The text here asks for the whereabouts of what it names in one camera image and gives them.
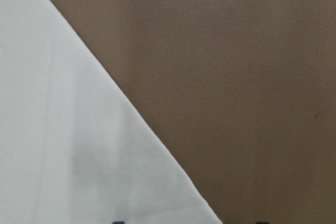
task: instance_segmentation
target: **white sheet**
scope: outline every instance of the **white sheet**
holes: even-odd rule
[[[0,31],[0,223],[222,223],[49,0]]]

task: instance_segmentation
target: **white napkin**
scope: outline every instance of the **white napkin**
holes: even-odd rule
[[[222,223],[49,0],[0,31],[0,223]]]

